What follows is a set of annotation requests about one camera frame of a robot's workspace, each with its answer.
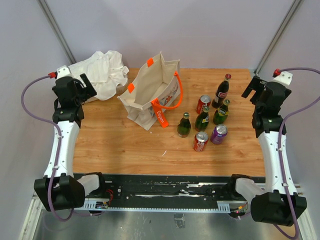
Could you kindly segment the aluminium frame post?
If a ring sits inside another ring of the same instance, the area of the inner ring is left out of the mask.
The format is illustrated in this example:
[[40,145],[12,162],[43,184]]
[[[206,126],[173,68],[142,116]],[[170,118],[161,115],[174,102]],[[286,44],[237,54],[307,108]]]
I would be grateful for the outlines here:
[[39,7],[41,8],[45,18],[47,19],[53,33],[55,34],[58,42],[60,43],[67,59],[69,60],[69,62],[71,64],[75,64],[76,63],[76,59],[64,37],[63,32],[61,31],[61,28],[58,25],[57,20],[55,19],[55,16],[53,15],[48,3],[46,0],[37,0],[37,3],[39,5]]
[[266,64],[268,58],[273,53],[274,49],[276,48],[278,42],[280,41],[281,37],[285,33],[287,27],[291,23],[292,19],[294,18],[295,14],[298,12],[300,6],[303,4],[304,0],[294,0],[290,5],[288,11],[286,12],[282,22],[280,23],[279,27],[277,28],[271,42],[269,43],[267,49],[265,50],[262,58],[257,64],[257,67],[252,71],[252,73],[256,76],[258,75],[264,65]]

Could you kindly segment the green bottle yellow label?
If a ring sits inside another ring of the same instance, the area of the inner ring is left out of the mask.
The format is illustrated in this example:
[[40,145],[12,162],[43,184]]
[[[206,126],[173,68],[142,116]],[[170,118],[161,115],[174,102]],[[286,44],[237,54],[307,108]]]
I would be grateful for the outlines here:
[[209,116],[210,108],[208,106],[203,107],[203,111],[197,116],[195,120],[195,130],[198,132],[204,132],[209,125],[210,116]]

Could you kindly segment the right aluminium frame post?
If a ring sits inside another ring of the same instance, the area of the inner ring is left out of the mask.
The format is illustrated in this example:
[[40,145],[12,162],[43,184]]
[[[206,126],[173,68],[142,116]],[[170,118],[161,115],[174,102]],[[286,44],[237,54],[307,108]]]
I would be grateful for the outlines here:
[[292,19],[294,18],[295,14],[298,12],[300,6],[303,4],[304,0],[294,0],[290,5],[288,11],[286,12],[282,22],[280,23],[279,27],[277,28],[271,42],[269,43],[267,49],[265,50],[262,58],[257,64],[257,67],[252,71],[252,73],[256,76],[258,75],[264,65],[266,64],[268,58],[273,53],[274,49],[276,48],[278,42],[280,41],[281,37],[285,33],[287,27],[291,23]]

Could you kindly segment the canvas bag orange handles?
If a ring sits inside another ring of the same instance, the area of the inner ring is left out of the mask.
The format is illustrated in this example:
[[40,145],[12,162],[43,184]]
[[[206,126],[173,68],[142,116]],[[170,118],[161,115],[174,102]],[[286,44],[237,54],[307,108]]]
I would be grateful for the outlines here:
[[118,99],[127,118],[148,131],[155,122],[162,128],[169,125],[164,112],[178,108],[183,94],[180,60],[166,61],[159,53],[146,61]]

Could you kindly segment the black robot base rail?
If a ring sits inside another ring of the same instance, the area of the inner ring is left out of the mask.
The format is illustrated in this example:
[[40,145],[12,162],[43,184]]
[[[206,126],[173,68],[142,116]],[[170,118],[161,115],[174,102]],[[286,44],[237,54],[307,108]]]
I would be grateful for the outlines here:
[[231,213],[248,209],[229,176],[105,174],[107,191],[90,194],[83,210]]

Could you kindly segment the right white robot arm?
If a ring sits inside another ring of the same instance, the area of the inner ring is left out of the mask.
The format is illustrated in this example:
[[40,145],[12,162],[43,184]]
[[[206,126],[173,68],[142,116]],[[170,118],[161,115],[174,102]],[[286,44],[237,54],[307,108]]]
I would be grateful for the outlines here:
[[254,105],[252,127],[263,153],[265,188],[261,189],[248,176],[233,174],[226,188],[232,200],[241,197],[248,203],[256,222],[290,227],[307,208],[305,197],[299,196],[290,173],[286,153],[286,127],[279,114],[281,105],[291,94],[293,75],[287,71],[264,81],[254,76],[242,93]]

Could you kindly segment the purple soda can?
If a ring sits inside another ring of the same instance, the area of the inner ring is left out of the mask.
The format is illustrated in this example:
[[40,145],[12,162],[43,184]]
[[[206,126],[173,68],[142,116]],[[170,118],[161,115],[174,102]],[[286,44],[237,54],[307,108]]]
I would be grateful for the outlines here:
[[227,126],[224,124],[218,124],[215,126],[214,130],[212,131],[212,134],[210,136],[210,141],[215,145],[219,145],[223,142],[227,134],[228,134]]

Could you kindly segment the red cola can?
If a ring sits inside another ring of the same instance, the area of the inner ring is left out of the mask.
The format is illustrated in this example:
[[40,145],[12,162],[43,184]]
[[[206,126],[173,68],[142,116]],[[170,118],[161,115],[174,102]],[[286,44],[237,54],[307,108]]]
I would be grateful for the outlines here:
[[208,95],[202,95],[197,103],[196,112],[199,115],[205,106],[210,106],[211,104],[211,98]]
[[200,131],[200,132],[196,133],[194,136],[193,149],[196,152],[203,152],[208,141],[209,141],[209,137],[206,132]]

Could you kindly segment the cola glass bottle red cap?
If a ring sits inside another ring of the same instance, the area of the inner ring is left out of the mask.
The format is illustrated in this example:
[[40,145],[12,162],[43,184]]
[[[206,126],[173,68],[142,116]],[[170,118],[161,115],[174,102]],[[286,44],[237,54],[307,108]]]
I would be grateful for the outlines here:
[[215,97],[211,104],[212,107],[217,109],[223,104],[229,91],[229,81],[231,78],[232,78],[231,74],[227,73],[224,77],[224,80],[219,84],[215,93]]

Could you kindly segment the left aluminium frame post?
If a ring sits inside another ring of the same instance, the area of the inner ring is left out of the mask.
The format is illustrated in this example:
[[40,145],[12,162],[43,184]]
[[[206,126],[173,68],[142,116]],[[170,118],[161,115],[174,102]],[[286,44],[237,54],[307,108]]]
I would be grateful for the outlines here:
[[45,18],[47,19],[53,33],[55,34],[58,42],[60,43],[67,59],[69,60],[69,62],[71,64],[75,64],[76,63],[76,59],[64,37],[63,32],[61,31],[61,28],[58,25],[57,20],[55,19],[55,16],[53,15],[48,3],[46,0],[37,0],[37,3],[39,5],[39,7],[41,8]]

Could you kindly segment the crumpled white cloth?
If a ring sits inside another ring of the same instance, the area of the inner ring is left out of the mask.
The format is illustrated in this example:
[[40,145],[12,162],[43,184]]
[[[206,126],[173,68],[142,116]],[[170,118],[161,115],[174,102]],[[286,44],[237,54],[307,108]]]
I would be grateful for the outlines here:
[[70,65],[69,69],[78,80],[81,74],[86,74],[92,85],[108,81],[128,85],[129,69],[123,64],[122,54],[115,50],[107,53],[97,51],[91,57]]

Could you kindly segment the dark green glass bottle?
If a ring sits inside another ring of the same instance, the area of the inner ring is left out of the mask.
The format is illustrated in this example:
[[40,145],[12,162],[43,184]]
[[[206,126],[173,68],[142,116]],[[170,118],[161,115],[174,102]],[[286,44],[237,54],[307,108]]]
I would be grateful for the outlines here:
[[183,117],[181,118],[177,126],[177,133],[181,138],[187,137],[191,131],[191,123],[189,117],[190,114],[188,112],[184,112]]

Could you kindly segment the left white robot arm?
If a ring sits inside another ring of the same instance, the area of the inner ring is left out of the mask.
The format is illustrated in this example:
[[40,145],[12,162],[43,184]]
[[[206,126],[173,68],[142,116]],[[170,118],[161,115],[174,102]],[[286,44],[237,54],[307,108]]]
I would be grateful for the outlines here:
[[73,159],[84,119],[83,103],[97,94],[86,74],[79,77],[76,79],[69,73],[57,76],[52,87],[57,96],[51,120],[54,126],[52,152],[43,178],[34,182],[36,194],[50,212],[80,208],[89,194],[101,198],[107,193],[100,172],[74,178]]

